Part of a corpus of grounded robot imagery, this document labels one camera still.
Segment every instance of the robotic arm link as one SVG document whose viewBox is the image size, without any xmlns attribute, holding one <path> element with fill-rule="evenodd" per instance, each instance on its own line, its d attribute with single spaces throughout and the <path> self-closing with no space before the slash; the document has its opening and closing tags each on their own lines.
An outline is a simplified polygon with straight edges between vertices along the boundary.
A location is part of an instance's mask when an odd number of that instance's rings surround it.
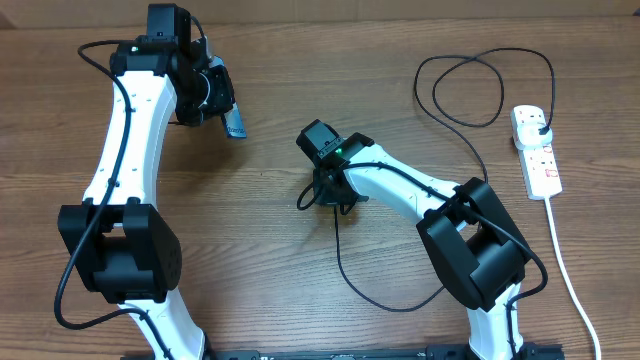
<svg viewBox="0 0 640 360">
<path fill-rule="evenodd" d="M 56 294 L 58 321 L 82 329 L 129 313 L 157 359 L 212 357 L 177 289 L 180 243 L 157 211 L 156 178 L 169 118 L 175 111 L 180 125 L 198 126 L 219 115 L 228 137 L 246 137 L 227 69 L 204 35 L 191 41 L 191 21 L 175 4 L 149 5 L 146 35 L 102 42 L 119 44 L 110 71 L 87 60 L 80 48 L 83 59 L 114 79 L 113 112 L 82 205 L 63 205 L 58 216 L 72 254 L 68 269 L 75 265 L 87 290 L 121 308 L 87 323 L 67 322 L 60 305 L 65 271 Z M 116 227 L 124 237 L 109 236 Z"/>
</svg>

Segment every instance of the white power cord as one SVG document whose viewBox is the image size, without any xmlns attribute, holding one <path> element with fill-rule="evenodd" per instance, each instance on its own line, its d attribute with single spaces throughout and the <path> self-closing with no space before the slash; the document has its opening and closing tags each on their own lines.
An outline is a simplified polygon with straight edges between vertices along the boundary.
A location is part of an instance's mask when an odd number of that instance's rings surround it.
<svg viewBox="0 0 640 360">
<path fill-rule="evenodd" d="M 564 279 L 565 284 L 567 285 L 567 290 L 569 290 L 569 295 L 571 295 L 571 300 L 573 300 L 573 304 L 578 309 L 584 324 L 587 326 L 589 330 L 589 334 L 591 335 L 591 339 L 593 340 L 593 347 L 596 356 L 596 360 L 601 359 L 600 352 L 600 340 L 598 340 L 598 335 L 596 334 L 596 329 L 594 329 L 587 313 L 580 305 L 580 301 L 578 301 L 578 296 L 576 296 L 576 292 L 573 290 L 573 285 L 571 285 L 571 280 L 569 279 L 569 274 L 567 274 L 567 269 L 564 267 L 564 261 L 562 260 L 562 253 L 560 253 L 560 245 L 558 244 L 558 235 L 556 234 L 556 225 L 553 221 L 553 213 L 551 212 L 551 201 L 549 197 L 544 198 L 544 205 L 547 208 L 547 218 L 549 219 L 549 230 L 551 230 L 551 241 L 553 242 L 553 250 L 556 253 L 556 259 L 558 259 L 558 266 L 560 267 L 560 272 L 562 273 L 562 278 Z"/>
</svg>

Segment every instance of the black cable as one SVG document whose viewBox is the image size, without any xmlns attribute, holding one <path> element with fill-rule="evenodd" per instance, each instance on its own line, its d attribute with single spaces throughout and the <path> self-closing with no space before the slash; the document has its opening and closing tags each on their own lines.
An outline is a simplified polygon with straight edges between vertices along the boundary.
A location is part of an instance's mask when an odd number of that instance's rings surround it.
<svg viewBox="0 0 640 360">
<path fill-rule="evenodd" d="M 193 23 L 196 24 L 198 31 L 200 31 L 200 37 L 204 39 L 204 31 L 202 31 L 202 26 L 200 26 L 200 21 L 198 21 L 198 19 L 196 19 L 196 17 L 193 15 L 191 15 L 191 21 L 193 21 Z"/>
<path fill-rule="evenodd" d="M 322 195 L 322 192 L 324 191 L 324 186 L 320 186 L 318 191 L 315 194 L 313 194 L 313 198 L 309 200 L 309 202 L 306 205 L 301 206 L 302 199 L 304 199 L 305 195 L 307 195 L 307 193 L 311 191 L 311 189 L 313 189 L 313 185 L 314 183 L 307 185 L 307 187 L 304 188 L 304 190 L 302 190 L 302 192 L 300 193 L 300 196 L 298 196 L 298 201 L 296 202 L 296 207 L 298 208 L 298 210 L 301 210 L 301 211 L 307 210 L 308 208 L 311 207 L 311 205 L 315 204 L 316 200 L 318 200 L 320 195 Z"/>
<path fill-rule="evenodd" d="M 482 168 L 482 174 L 484 176 L 484 181 L 486 183 L 489 182 L 489 175 L 487 173 L 487 167 L 485 166 L 484 161 L 482 160 L 482 157 L 480 156 L 478 151 L 473 147 L 471 142 L 469 142 L 469 140 L 467 140 L 467 138 L 464 137 L 464 135 L 462 135 L 453 126 L 447 124 L 442 119 L 439 119 L 434 114 L 429 112 L 429 110 L 427 110 L 427 108 L 422 104 L 422 101 L 420 100 L 420 96 L 418 95 L 418 79 L 420 77 L 420 71 L 422 70 L 422 67 L 425 64 L 427 64 L 428 62 L 430 62 L 430 61 L 439 60 L 439 59 L 463 59 L 463 61 L 459 62 L 458 64 L 452 66 L 447 71 L 445 71 L 434 82 L 433 89 L 431 90 L 431 97 L 432 97 L 433 103 L 436 106 L 436 108 L 438 109 L 438 111 L 440 111 L 440 113 L 442 113 L 442 115 L 444 115 L 449 120 L 455 122 L 456 124 L 459 124 L 459 125 L 462 125 L 462 126 L 468 126 L 468 127 L 487 127 L 487 126 L 493 124 L 493 122 L 496 121 L 496 119 L 498 118 L 498 116 L 500 116 L 500 113 L 502 112 L 502 106 L 504 104 L 504 81 L 502 79 L 502 75 L 500 75 L 500 72 L 493 65 L 489 64 L 488 62 L 485 62 L 482 59 L 479 59 L 479 57 L 481 57 L 483 55 L 486 55 L 486 54 L 489 54 L 489 53 L 492 53 L 492 52 L 497 52 L 497 51 L 524 51 L 524 52 L 528 52 L 528 53 L 540 56 L 547 63 L 547 66 L 549 67 L 549 71 L 551 73 L 551 109 L 549 110 L 549 121 L 547 121 L 547 124 L 545 125 L 545 127 L 540 129 L 540 134 L 546 134 L 549 131 L 549 129 L 551 128 L 551 121 L 553 120 L 553 113 L 554 113 L 554 108 L 555 108 L 555 98 L 556 98 L 556 79 L 555 79 L 555 73 L 553 71 L 553 66 L 551 66 L 551 62 L 549 61 L 549 59 L 547 59 L 546 56 L 544 56 L 542 53 L 540 53 L 538 51 L 530 50 L 530 49 L 524 49 L 524 48 L 497 48 L 497 49 L 487 50 L 487 51 L 482 52 L 480 54 L 477 54 L 475 56 L 466 56 L 466 55 L 432 56 L 432 57 L 424 60 L 422 63 L 420 63 L 420 66 L 418 66 L 418 70 L 416 71 L 416 76 L 415 76 L 415 79 L 414 79 L 414 82 L 413 82 L 413 95 L 416 98 L 416 101 L 418 102 L 418 105 L 420 106 L 420 108 L 425 112 L 425 114 L 429 115 L 432 119 L 437 121 L 442 126 L 444 126 L 447 129 L 451 130 L 460 139 L 462 139 L 462 141 L 464 141 L 467 144 L 467 146 L 469 146 L 469 149 L 471 149 L 471 151 L 475 155 L 476 159 L 480 163 L 480 167 Z M 489 67 L 496 74 L 496 76 L 498 77 L 498 81 L 500 82 L 500 104 L 498 105 L 498 110 L 496 111 L 495 115 L 491 118 L 491 120 L 487 121 L 486 123 L 482 123 L 482 124 L 467 123 L 467 122 L 460 121 L 460 120 L 454 118 L 453 116 L 449 115 L 447 112 L 445 112 L 442 109 L 442 107 L 438 103 L 438 100 L 437 100 L 437 97 L 436 97 L 436 88 L 438 87 L 438 84 L 440 83 L 440 81 L 445 76 L 447 76 L 449 73 L 451 73 L 453 70 L 459 68 L 460 66 L 462 66 L 464 64 L 470 63 L 472 61 L 478 62 L 480 64 L 483 64 L 483 65 Z"/>
<path fill-rule="evenodd" d="M 349 207 L 345 210 L 344 205 L 340 204 L 340 215 L 342 216 L 347 216 L 349 215 L 349 213 L 351 212 L 351 210 L 353 209 L 354 206 L 356 206 L 356 204 L 358 203 L 358 199 L 356 199 L 354 202 L 352 202 L 351 204 L 349 204 Z"/>
<path fill-rule="evenodd" d="M 391 308 L 372 300 L 370 297 L 368 297 L 367 295 L 363 294 L 360 290 L 358 290 L 358 288 L 356 288 L 355 285 L 353 285 L 351 281 L 349 281 L 347 274 L 344 273 L 344 269 L 342 268 L 342 260 L 340 258 L 340 235 L 338 231 L 338 211 L 336 206 L 333 207 L 333 218 L 334 218 L 334 225 L 336 227 L 336 257 L 338 258 L 338 268 L 340 269 L 340 274 L 342 274 L 342 278 L 347 283 L 347 285 L 349 285 L 351 290 L 353 290 L 356 294 L 360 295 L 361 298 L 369 302 L 371 305 L 377 306 L 380 309 L 386 310 L 389 312 L 412 312 L 427 305 L 431 300 L 433 300 L 436 296 L 438 296 L 438 294 L 440 294 L 442 290 L 444 290 L 444 286 L 441 286 L 438 290 L 436 290 L 436 292 L 431 294 L 431 296 L 429 296 L 425 301 L 410 308 L 401 308 L 401 309 Z"/>
<path fill-rule="evenodd" d="M 443 201 L 447 201 L 449 200 L 449 197 L 446 195 L 442 195 L 440 194 L 438 191 L 436 191 L 436 189 L 432 188 L 431 186 L 427 186 L 425 184 L 423 184 L 420 180 L 414 178 L 413 176 L 407 174 L 406 172 L 398 169 L 395 166 L 391 166 L 389 164 L 385 164 L 385 163 L 375 163 L 375 162 L 368 162 L 368 163 L 357 163 L 357 164 L 347 164 L 346 166 L 343 166 L 341 169 L 342 170 L 347 170 L 347 169 L 357 169 L 357 168 L 361 168 L 361 167 L 377 167 L 380 169 L 387 169 L 390 171 L 393 171 L 394 173 L 402 176 L 403 178 L 409 180 L 411 183 L 413 183 L 415 186 L 419 187 L 420 189 L 424 190 L 427 192 L 427 194 L 431 195 L 431 196 L 435 196 L 440 200 Z"/>
<path fill-rule="evenodd" d="M 131 129 L 131 113 L 132 113 L 132 109 L 131 109 L 131 101 L 129 99 L 129 94 L 127 93 L 127 90 L 124 88 L 124 86 L 122 85 L 120 80 L 118 80 L 118 78 L 114 74 L 112 74 L 105 67 L 103 67 L 102 65 L 98 64 L 97 62 L 93 61 L 91 58 L 86 56 L 83 53 L 83 51 L 86 50 L 86 49 L 92 48 L 92 47 L 96 47 L 96 46 L 118 45 L 118 44 L 127 43 L 127 42 L 128 41 L 126 41 L 126 40 L 103 40 L 103 41 L 96 41 L 96 42 L 84 44 L 84 45 L 82 45 L 82 46 L 80 46 L 78 48 L 78 55 L 80 55 L 80 57 L 84 61 L 86 61 L 87 63 L 89 63 L 90 65 L 95 67 L 96 69 L 100 70 L 103 74 L 107 75 L 116 84 L 116 86 L 118 87 L 118 89 L 122 93 L 122 97 L 124 98 L 124 104 L 125 104 L 124 105 L 125 106 L 124 107 L 124 109 L 125 109 L 125 122 L 124 122 L 124 129 L 123 129 L 123 132 L 122 132 L 122 140 L 120 142 L 120 149 L 118 150 L 118 155 L 116 157 L 116 161 L 115 161 L 114 166 L 113 166 L 113 172 L 111 173 L 111 177 L 107 181 L 107 189 L 105 191 L 104 197 L 102 198 L 102 201 L 100 202 L 100 205 L 98 206 L 95 214 L 93 215 L 93 218 L 89 222 L 89 225 L 87 226 L 87 229 L 85 230 L 85 232 L 80 237 L 80 241 L 78 242 L 78 245 L 76 246 L 75 250 L 71 254 L 71 258 L 69 259 L 69 262 L 67 263 L 67 266 L 65 267 L 64 272 L 62 273 L 62 277 L 60 278 L 60 283 L 58 284 L 58 289 L 56 291 L 56 297 L 55 297 L 55 301 L 54 301 L 54 305 L 53 305 L 53 312 L 55 314 L 55 317 L 56 317 L 56 320 L 58 321 L 58 323 L 60 325 L 64 326 L 65 328 L 71 329 L 71 330 L 86 329 L 86 328 L 101 324 L 101 323 L 103 323 L 105 321 L 108 321 L 110 319 L 113 319 L 116 316 L 120 316 L 120 315 L 124 315 L 124 314 L 138 314 L 138 315 L 140 315 L 140 319 L 145 321 L 147 323 L 147 325 L 149 326 L 149 329 L 153 333 L 154 338 L 156 339 L 156 341 L 158 342 L 158 345 L 162 349 L 164 357 L 167 358 L 167 359 L 173 360 L 173 356 L 171 355 L 170 350 L 167 348 L 165 343 L 162 341 L 162 338 L 160 337 L 160 333 L 158 332 L 158 329 L 156 328 L 155 324 L 153 323 L 153 321 L 149 317 L 149 314 L 147 314 L 147 312 L 142 310 L 142 309 L 138 309 L 138 308 L 120 309 L 120 310 L 111 312 L 111 313 L 109 313 L 107 315 L 103 315 L 103 316 L 100 316 L 100 317 L 98 317 L 96 319 L 93 319 L 91 321 L 87 321 L 87 322 L 80 323 L 80 324 L 71 323 L 71 322 L 67 321 L 62 316 L 62 295 L 64 294 L 64 289 L 67 286 L 67 282 L 69 281 L 69 277 L 71 276 L 71 272 L 73 271 L 73 267 L 75 266 L 76 261 L 78 260 L 78 257 L 80 255 L 80 253 L 82 252 L 82 248 L 84 247 L 85 243 L 90 238 L 90 235 L 94 232 L 96 226 L 98 226 L 98 222 L 100 220 L 100 215 L 102 214 L 102 212 L 104 211 L 107 203 L 109 202 L 109 198 L 111 197 L 111 194 L 113 193 L 113 189 L 116 186 L 118 186 L 118 183 L 117 183 L 118 173 L 120 172 L 120 166 L 122 165 L 122 160 L 124 158 L 124 153 L 125 153 L 125 150 L 127 148 L 127 142 L 129 140 L 129 131 Z"/>
</svg>

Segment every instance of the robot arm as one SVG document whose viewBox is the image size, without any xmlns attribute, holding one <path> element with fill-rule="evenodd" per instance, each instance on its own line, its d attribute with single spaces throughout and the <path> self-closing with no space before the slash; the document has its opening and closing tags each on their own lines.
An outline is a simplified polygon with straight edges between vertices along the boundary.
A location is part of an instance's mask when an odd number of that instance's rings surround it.
<svg viewBox="0 0 640 360">
<path fill-rule="evenodd" d="M 458 210 L 468 206 L 527 246 L 487 184 L 475 178 L 462 186 L 435 179 L 392 158 L 370 138 L 359 133 L 342 138 L 319 120 L 302 130 L 296 143 L 316 167 L 316 203 L 346 205 L 373 197 L 416 224 L 439 279 L 467 307 L 471 350 L 480 359 L 513 357 L 505 305 L 518 294 L 529 258 L 490 228 L 468 241 L 458 233 L 467 222 L 476 222 Z M 401 172 L 449 199 L 431 195 Z M 515 310 L 511 318 L 518 351 L 523 340 Z"/>
<path fill-rule="evenodd" d="M 198 126 L 222 118 L 227 136 L 245 138 L 242 118 L 224 63 L 211 54 L 206 37 L 191 42 L 191 16 L 174 4 L 149 5 L 147 35 L 122 43 L 111 55 L 111 72 L 126 89 L 131 108 L 129 141 L 116 187 L 91 229 L 75 265 L 92 292 L 120 308 L 145 311 L 174 359 L 209 359 L 205 333 L 198 328 L 177 289 L 180 243 L 157 211 L 156 178 L 171 115 Z M 58 228 L 69 253 L 87 231 L 103 201 L 125 127 L 125 101 L 114 84 L 114 104 L 102 158 L 82 205 L 63 205 Z M 110 237 L 122 227 L 122 237 Z M 146 321 L 130 313 L 153 348 L 165 357 Z"/>
</svg>

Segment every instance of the power strip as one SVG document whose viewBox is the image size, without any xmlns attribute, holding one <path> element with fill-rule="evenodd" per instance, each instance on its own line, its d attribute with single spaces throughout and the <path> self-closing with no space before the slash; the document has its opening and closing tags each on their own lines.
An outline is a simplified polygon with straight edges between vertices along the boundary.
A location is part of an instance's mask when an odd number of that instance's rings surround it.
<svg viewBox="0 0 640 360">
<path fill-rule="evenodd" d="M 560 252 L 560 244 L 558 243 L 558 235 L 556 234 L 556 226 L 553 221 L 553 213 L 551 212 L 551 200 L 554 195 L 562 192 L 562 184 L 560 183 L 560 174 L 558 174 L 558 164 L 556 163 L 553 149 L 551 148 L 551 138 L 549 134 L 539 134 L 537 128 L 545 123 L 544 111 L 531 105 L 516 106 L 511 111 L 511 124 L 513 125 L 513 140 L 518 148 L 520 155 L 520 165 L 522 166 L 522 176 L 524 184 L 527 188 L 529 199 L 544 200 L 547 209 L 547 217 L 549 219 L 549 230 L 551 231 L 551 241 L 553 242 L 553 250 L 558 260 L 560 273 L 567 285 L 567 290 L 571 296 L 578 313 L 582 317 L 591 339 L 593 340 L 594 355 L 596 360 L 601 359 L 600 341 L 587 313 L 582 308 L 578 296 L 573 290 L 569 274 L 562 260 Z"/>
<path fill-rule="evenodd" d="M 516 106 L 511 111 L 511 124 L 516 145 L 519 140 L 519 129 L 531 128 L 532 125 L 544 124 L 545 121 L 542 109 L 531 105 Z M 545 197 L 550 198 L 562 192 L 553 148 L 550 143 L 545 145 L 546 141 L 547 139 L 541 136 L 537 146 L 530 145 L 526 150 L 521 150 L 521 146 L 518 146 L 522 176 L 531 200 L 543 200 Z"/>
</svg>

